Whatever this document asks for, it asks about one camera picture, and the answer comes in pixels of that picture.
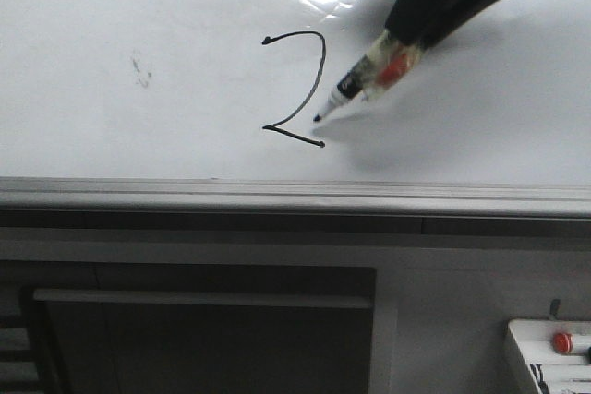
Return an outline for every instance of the red cap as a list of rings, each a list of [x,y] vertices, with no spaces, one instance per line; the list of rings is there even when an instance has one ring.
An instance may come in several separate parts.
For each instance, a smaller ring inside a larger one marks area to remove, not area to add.
[[[552,345],[554,346],[554,351],[559,352],[561,354],[570,354],[573,350],[573,341],[571,340],[571,334],[567,334],[565,332],[559,332],[554,334],[554,338],[552,339]]]

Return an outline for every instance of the dry erase marker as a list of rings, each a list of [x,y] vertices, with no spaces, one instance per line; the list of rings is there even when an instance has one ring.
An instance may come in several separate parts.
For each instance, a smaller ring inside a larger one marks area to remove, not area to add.
[[[537,382],[591,382],[588,364],[530,364]]]
[[[591,335],[559,332],[554,334],[552,346],[554,351],[560,354],[588,355],[589,348],[591,348]]]
[[[591,394],[591,383],[586,382],[541,382],[542,394]]]
[[[423,53],[499,0],[396,0],[385,31],[331,91],[314,122],[359,94],[379,97],[421,60]]]

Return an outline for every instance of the aluminum ledge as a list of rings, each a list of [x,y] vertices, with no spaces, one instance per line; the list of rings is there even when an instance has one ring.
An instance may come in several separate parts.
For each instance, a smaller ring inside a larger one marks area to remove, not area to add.
[[[591,187],[0,178],[0,209],[591,220]]]

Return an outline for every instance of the whiteboard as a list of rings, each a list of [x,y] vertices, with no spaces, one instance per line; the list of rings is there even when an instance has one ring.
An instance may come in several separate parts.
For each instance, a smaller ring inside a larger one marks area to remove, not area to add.
[[[0,0],[0,176],[591,184],[591,4],[503,0],[320,125],[394,0]],[[291,113],[328,58],[317,95]]]

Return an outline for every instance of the black marker line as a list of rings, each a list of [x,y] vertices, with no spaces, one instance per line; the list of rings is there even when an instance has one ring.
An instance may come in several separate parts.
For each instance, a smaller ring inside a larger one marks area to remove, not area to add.
[[[299,105],[293,113],[291,113],[288,117],[284,118],[283,120],[281,120],[275,124],[264,126],[262,129],[269,130],[269,131],[275,131],[275,132],[281,133],[285,136],[296,138],[297,140],[301,140],[303,142],[307,142],[312,145],[316,145],[317,147],[324,148],[326,146],[326,144],[322,141],[313,140],[311,138],[299,136],[297,134],[294,134],[294,133],[291,133],[291,132],[286,131],[284,129],[281,129],[278,126],[286,124],[287,122],[292,120],[294,117],[296,117],[299,114],[299,112],[302,111],[306,105],[308,105],[308,103],[310,102],[310,99],[312,99],[312,96],[314,96],[314,94],[316,93],[316,89],[318,88],[318,85],[320,84],[320,80],[322,79],[322,73],[324,71],[324,63],[326,62],[326,39],[324,39],[324,36],[317,31],[296,31],[296,32],[289,32],[287,34],[283,34],[283,35],[277,36],[277,37],[267,36],[262,41],[262,44],[269,45],[271,43],[275,43],[277,41],[280,41],[281,39],[285,39],[287,37],[300,36],[300,35],[304,35],[304,34],[313,34],[315,36],[318,36],[320,38],[320,40],[322,41],[322,56],[320,58],[320,66],[318,68],[318,74],[316,75],[316,80],[314,81],[314,85],[312,86],[312,89],[310,90],[310,92],[308,93],[308,95],[306,96],[306,98],[304,99],[302,104]]]

